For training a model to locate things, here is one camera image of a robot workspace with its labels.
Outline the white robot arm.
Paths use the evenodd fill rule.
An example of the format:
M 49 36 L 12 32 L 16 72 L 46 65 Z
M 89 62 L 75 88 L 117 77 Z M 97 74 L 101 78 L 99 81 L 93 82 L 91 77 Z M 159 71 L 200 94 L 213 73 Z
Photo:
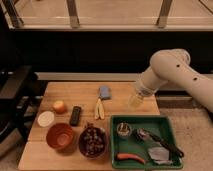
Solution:
M 160 50 L 150 58 L 150 66 L 134 83 L 128 107 L 136 109 L 145 97 L 154 95 L 168 82 L 183 88 L 213 113 L 213 80 L 192 69 L 190 54 L 184 49 Z

